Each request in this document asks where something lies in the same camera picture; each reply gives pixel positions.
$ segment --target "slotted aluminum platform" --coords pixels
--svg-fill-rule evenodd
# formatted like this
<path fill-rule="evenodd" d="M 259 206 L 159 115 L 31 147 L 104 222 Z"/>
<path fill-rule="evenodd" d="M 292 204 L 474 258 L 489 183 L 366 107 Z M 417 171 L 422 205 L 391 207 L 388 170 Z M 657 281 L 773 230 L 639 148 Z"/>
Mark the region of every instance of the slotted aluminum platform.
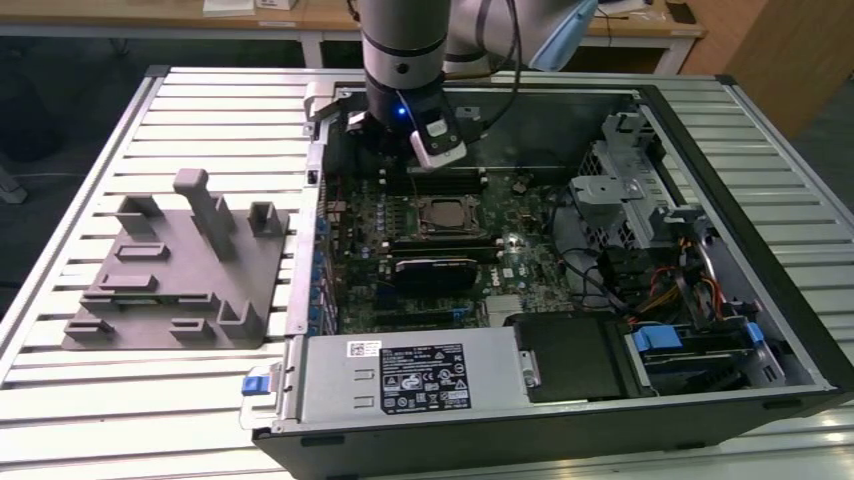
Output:
<path fill-rule="evenodd" d="M 854 221 L 738 87 L 711 77 L 526 75 L 527 82 L 657 84 L 842 348 L 854 353 Z M 146 78 L 0 324 L 0 477 L 290 478 L 254 448 L 238 409 L 243 374 L 283 353 L 295 233 L 268 339 L 252 351 L 64 352 L 66 320 L 108 253 L 123 195 L 162 208 L 179 168 L 206 168 L 228 205 L 272 201 L 300 222 L 310 82 L 354 71 L 174 68 Z M 494 79 L 510 81 L 509 76 Z M 687 182 L 675 173 L 677 182 Z M 272 409 L 272 403 L 260 405 Z M 854 413 L 777 422 L 718 447 L 418 478 L 852 478 Z"/>

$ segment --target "power supply label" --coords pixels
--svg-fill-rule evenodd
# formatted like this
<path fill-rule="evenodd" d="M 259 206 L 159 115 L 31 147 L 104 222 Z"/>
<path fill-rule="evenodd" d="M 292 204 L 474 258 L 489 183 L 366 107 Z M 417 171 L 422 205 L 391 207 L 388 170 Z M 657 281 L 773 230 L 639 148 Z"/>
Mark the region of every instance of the power supply label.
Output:
<path fill-rule="evenodd" d="M 379 371 L 386 414 L 471 408 L 462 343 L 383 348 Z"/>

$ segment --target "wooden cabinet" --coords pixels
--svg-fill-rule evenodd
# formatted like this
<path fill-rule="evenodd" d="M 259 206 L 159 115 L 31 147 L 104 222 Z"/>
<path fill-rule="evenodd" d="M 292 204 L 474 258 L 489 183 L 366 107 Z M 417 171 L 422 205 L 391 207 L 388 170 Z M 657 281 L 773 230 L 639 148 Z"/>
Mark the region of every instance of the wooden cabinet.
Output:
<path fill-rule="evenodd" d="M 687 0 L 709 33 L 683 74 L 729 73 L 790 138 L 854 69 L 854 1 Z"/>

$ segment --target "motherboard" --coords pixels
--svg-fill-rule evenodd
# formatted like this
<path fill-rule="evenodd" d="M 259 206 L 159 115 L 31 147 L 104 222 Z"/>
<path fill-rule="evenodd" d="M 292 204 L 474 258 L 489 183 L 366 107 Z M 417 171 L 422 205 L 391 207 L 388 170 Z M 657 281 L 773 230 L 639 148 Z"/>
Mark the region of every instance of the motherboard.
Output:
<path fill-rule="evenodd" d="M 582 292 L 549 232 L 558 189 L 523 170 L 328 179 L 339 332 L 485 327 L 489 298 L 571 310 Z"/>

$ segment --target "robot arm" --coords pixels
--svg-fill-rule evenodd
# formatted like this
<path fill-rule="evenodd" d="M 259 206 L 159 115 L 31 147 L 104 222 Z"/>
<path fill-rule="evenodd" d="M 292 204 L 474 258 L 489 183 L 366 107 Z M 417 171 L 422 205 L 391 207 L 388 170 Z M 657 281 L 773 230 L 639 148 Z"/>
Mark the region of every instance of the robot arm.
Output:
<path fill-rule="evenodd" d="M 427 170 L 467 154 L 466 140 L 442 90 L 443 64 L 478 65 L 487 53 L 506 55 L 515 39 L 507 0 L 360 0 L 367 76 L 366 121 L 382 135 L 409 138 Z M 518 2 L 522 60 L 559 70 L 581 43 L 597 0 Z"/>

